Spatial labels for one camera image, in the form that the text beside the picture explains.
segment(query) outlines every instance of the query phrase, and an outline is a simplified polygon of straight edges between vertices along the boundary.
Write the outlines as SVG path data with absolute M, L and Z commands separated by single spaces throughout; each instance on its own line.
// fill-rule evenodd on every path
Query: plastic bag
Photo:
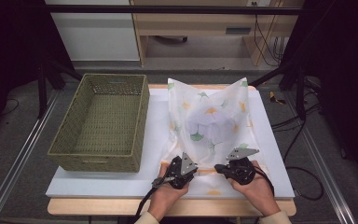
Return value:
M 234 147 L 258 148 L 248 110 L 248 83 L 243 78 L 222 90 L 206 91 L 168 80 L 170 139 L 163 162 L 186 152 L 199 172 L 226 164 Z

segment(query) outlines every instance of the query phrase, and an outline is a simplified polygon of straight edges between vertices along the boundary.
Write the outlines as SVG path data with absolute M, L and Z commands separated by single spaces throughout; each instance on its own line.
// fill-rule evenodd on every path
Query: white cabinet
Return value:
M 129 5 L 128 0 L 46 0 L 48 5 Z M 72 61 L 139 61 L 130 13 L 51 13 Z

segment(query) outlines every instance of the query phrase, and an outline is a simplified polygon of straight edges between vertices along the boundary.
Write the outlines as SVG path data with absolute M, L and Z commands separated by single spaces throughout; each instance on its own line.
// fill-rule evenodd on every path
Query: hand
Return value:
M 168 166 L 168 163 L 161 164 L 158 177 L 164 176 Z M 168 183 L 162 185 L 152 194 L 150 206 L 147 212 L 160 222 L 176 201 L 183 195 L 187 194 L 188 186 L 189 183 L 187 183 L 182 189 L 174 189 Z
M 252 164 L 259 167 L 257 161 L 252 161 Z M 263 176 L 256 174 L 254 180 L 248 185 L 240 185 L 231 178 L 228 182 L 232 188 L 242 193 L 263 216 L 267 217 L 281 211 L 274 200 L 269 183 Z

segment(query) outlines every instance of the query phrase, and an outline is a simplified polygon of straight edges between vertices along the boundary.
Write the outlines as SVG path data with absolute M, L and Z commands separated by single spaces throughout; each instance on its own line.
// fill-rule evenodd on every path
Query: sleeve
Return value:
M 289 217 L 285 212 L 281 211 L 279 213 L 275 213 L 269 217 L 260 218 L 260 224 L 291 224 Z
M 144 212 L 135 224 L 158 224 L 158 221 L 148 212 Z

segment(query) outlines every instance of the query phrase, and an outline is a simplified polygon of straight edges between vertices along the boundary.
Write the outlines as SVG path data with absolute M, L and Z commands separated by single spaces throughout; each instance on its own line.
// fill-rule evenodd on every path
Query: green woven basket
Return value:
M 139 172 L 147 84 L 144 75 L 84 75 L 48 156 L 68 171 Z

